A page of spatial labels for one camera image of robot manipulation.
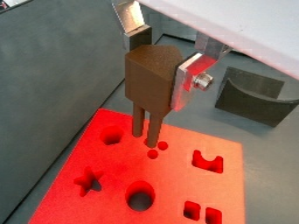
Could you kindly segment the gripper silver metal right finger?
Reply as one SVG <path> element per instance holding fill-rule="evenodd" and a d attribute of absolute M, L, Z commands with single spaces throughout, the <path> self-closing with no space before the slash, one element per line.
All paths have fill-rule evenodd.
<path fill-rule="evenodd" d="M 207 70 L 228 54 L 231 47 L 208 35 L 197 32 L 196 52 L 179 64 L 172 84 L 171 108 L 179 111 L 192 98 L 193 91 L 207 91 L 213 78 Z"/>

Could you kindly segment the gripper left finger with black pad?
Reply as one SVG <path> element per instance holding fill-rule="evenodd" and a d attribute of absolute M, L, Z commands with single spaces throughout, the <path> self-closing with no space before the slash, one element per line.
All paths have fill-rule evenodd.
<path fill-rule="evenodd" d="M 132 51 L 152 44 L 152 27 L 145 24 L 140 3 L 136 0 L 110 0 L 123 33 L 124 48 Z"/>

